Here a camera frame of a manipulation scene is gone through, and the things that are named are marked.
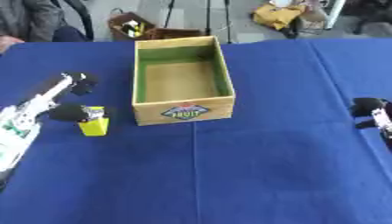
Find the person's leg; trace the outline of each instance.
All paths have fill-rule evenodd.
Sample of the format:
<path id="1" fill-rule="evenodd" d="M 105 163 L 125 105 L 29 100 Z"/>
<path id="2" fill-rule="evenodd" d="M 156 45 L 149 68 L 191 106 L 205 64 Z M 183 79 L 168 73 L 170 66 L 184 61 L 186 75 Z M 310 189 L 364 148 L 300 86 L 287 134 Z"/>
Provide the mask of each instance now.
<path id="1" fill-rule="evenodd" d="M 88 41 L 78 29 L 66 25 L 60 27 L 53 35 L 53 42 L 85 42 Z"/>

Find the yellow block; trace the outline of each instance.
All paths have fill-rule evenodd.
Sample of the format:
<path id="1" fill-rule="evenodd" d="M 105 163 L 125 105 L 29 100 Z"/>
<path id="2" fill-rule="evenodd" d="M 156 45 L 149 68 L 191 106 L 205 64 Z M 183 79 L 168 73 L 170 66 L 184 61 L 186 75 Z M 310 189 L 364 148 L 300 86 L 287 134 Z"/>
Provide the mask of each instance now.
<path id="1" fill-rule="evenodd" d="M 103 107 L 89 107 L 90 109 L 103 109 Z M 109 119 L 102 117 L 90 122 L 79 122 L 79 127 L 87 137 L 102 137 L 108 132 Z"/>

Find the cardboard box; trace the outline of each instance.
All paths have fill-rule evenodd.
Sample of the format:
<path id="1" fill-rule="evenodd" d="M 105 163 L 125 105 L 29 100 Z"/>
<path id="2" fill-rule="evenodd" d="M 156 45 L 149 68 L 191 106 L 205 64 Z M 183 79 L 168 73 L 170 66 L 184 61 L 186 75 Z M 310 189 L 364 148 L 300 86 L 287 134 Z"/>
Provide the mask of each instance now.
<path id="1" fill-rule="evenodd" d="M 234 103 L 217 38 L 136 42 L 132 106 L 138 125 L 229 118 Z"/>

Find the table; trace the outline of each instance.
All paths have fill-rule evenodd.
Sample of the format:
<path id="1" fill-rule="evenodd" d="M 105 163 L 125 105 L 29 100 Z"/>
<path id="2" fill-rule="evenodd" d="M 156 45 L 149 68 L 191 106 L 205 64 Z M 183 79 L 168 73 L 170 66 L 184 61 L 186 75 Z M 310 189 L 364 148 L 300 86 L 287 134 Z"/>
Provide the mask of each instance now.
<path id="1" fill-rule="evenodd" d="M 390 152 L 353 97 L 390 98 L 390 39 L 224 45 L 232 119 L 137 127 L 134 45 L 23 44 L 0 59 L 0 104 L 62 71 L 100 78 L 66 102 L 117 108 L 109 134 L 47 121 L 0 195 L 0 223 L 390 223 Z"/>

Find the robotic arm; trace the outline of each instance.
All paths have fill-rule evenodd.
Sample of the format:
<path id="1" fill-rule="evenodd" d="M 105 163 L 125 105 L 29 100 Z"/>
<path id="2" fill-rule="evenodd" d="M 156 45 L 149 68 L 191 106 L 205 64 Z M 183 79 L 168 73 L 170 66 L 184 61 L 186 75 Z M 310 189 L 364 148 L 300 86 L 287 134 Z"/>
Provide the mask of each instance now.
<path id="1" fill-rule="evenodd" d="M 378 128 L 385 144 L 392 150 L 392 103 L 377 98 L 355 98 L 353 102 L 353 117 L 372 116 L 372 119 L 359 122 L 355 127 L 359 130 Z"/>
<path id="2" fill-rule="evenodd" d="M 0 111 L 0 188 L 38 136 L 42 125 L 39 118 L 58 108 L 57 100 L 63 94 L 88 94 L 96 82 L 84 73 L 62 73 L 42 94 Z"/>

